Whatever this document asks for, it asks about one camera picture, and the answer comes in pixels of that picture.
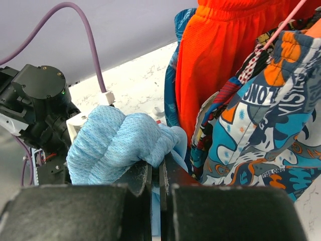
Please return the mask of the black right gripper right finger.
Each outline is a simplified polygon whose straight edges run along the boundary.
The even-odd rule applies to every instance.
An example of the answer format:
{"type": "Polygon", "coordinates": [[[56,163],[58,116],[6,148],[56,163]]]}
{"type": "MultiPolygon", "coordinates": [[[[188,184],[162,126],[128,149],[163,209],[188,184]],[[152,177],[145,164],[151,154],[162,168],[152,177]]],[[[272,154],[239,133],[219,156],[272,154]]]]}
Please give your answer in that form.
{"type": "Polygon", "coordinates": [[[159,167],[161,240],[176,240],[179,228],[178,204],[174,192],[182,186],[200,186],[200,183],[191,177],[169,153],[159,167]]]}

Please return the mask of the pink plastic hanger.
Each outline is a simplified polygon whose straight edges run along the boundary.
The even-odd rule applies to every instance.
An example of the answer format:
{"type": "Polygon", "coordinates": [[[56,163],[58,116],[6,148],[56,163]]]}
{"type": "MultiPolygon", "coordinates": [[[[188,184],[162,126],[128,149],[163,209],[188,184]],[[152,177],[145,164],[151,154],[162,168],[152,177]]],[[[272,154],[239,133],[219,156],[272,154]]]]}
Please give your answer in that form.
{"type": "Polygon", "coordinates": [[[278,37],[280,32],[285,28],[285,26],[290,22],[292,17],[299,11],[299,9],[305,4],[306,0],[300,0],[299,3],[295,6],[295,8],[291,11],[291,13],[287,16],[287,18],[282,22],[282,24],[278,27],[278,29],[274,32],[272,37],[267,41],[267,43],[263,46],[264,50],[267,50],[268,47],[272,44],[272,42],[278,37]]]}

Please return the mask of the blue patterned shorts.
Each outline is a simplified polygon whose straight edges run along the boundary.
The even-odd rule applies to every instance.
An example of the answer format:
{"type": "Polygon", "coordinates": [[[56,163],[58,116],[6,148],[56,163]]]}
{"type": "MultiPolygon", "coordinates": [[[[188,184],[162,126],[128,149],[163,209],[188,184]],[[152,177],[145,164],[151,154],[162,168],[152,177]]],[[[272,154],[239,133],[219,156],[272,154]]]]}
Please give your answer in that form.
{"type": "Polygon", "coordinates": [[[175,33],[177,37],[177,47],[166,69],[164,88],[165,118],[166,123],[169,127],[180,125],[178,119],[178,107],[175,93],[178,54],[184,30],[187,26],[187,23],[195,13],[196,8],[185,9],[177,13],[174,18],[175,33]]]}

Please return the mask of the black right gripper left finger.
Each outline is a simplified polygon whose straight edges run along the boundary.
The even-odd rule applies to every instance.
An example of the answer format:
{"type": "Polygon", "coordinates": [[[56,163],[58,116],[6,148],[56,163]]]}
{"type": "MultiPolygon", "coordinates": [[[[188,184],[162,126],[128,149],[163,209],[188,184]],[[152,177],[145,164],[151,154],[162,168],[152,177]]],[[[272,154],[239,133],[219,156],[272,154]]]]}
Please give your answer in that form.
{"type": "Polygon", "coordinates": [[[116,181],[126,186],[120,240],[152,240],[151,178],[151,165],[139,161],[116,181]]]}

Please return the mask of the orange shorts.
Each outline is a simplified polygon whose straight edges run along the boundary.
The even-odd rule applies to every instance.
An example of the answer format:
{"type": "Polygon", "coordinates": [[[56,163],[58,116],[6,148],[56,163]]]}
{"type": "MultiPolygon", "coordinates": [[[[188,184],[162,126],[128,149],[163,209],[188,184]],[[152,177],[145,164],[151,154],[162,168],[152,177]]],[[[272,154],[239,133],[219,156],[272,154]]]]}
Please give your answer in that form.
{"type": "Polygon", "coordinates": [[[255,40],[276,28],[294,0],[199,1],[183,32],[176,70],[180,126],[191,138],[201,105],[241,67],[255,40]]]}

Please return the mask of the dark comic print shorts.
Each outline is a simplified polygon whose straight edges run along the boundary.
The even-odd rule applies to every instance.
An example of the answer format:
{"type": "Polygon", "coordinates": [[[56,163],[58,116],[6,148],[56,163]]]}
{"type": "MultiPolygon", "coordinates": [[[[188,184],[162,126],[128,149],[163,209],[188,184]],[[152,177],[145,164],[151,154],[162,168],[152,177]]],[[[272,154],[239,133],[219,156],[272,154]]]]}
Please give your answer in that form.
{"type": "Polygon", "coordinates": [[[234,76],[202,105],[192,135],[195,168],[263,163],[320,168],[320,40],[306,35],[320,19],[290,21],[257,38],[234,76]]]}

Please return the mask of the colourful cartoon print shorts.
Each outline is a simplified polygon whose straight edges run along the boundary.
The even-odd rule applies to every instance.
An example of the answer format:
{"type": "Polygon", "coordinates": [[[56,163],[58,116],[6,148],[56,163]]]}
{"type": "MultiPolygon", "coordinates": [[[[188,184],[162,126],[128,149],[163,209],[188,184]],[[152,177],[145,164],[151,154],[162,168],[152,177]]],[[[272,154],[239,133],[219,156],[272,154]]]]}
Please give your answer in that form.
{"type": "Polygon", "coordinates": [[[296,201],[320,175],[320,22],[257,45],[203,107],[191,176],[204,185],[271,186],[296,201]]]}

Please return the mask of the white metal clothes rack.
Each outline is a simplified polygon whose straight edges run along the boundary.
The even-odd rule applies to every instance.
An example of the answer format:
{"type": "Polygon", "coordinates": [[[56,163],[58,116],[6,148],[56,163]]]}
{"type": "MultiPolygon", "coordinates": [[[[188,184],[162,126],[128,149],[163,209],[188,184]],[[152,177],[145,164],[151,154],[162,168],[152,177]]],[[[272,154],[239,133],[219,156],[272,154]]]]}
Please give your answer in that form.
{"type": "Polygon", "coordinates": [[[158,120],[162,120],[164,117],[165,117],[165,112],[164,112],[164,109],[163,108],[160,108],[158,106],[155,106],[153,109],[152,109],[152,117],[158,121],[158,120]]]}

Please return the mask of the light blue shorts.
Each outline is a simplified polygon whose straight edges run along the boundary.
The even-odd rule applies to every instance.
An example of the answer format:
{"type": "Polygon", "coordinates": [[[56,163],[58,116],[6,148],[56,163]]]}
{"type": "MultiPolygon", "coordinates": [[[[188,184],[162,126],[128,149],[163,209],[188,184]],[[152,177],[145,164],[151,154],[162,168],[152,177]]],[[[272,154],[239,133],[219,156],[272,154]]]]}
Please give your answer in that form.
{"type": "Polygon", "coordinates": [[[187,172],[186,132],[178,126],[157,124],[146,113],[125,115],[99,105],[88,116],[67,155],[72,184],[113,184],[138,161],[158,168],[165,155],[187,172]]]}

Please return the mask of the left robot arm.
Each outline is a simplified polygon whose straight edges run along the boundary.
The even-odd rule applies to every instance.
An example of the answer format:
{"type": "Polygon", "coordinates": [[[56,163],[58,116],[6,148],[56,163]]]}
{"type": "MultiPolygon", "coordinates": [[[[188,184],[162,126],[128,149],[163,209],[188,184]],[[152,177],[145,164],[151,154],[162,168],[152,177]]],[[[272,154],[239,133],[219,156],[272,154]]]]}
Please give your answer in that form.
{"type": "Polygon", "coordinates": [[[59,69],[30,64],[20,71],[1,68],[1,126],[25,149],[30,184],[71,183],[66,121],[79,113],[59,69]]]}

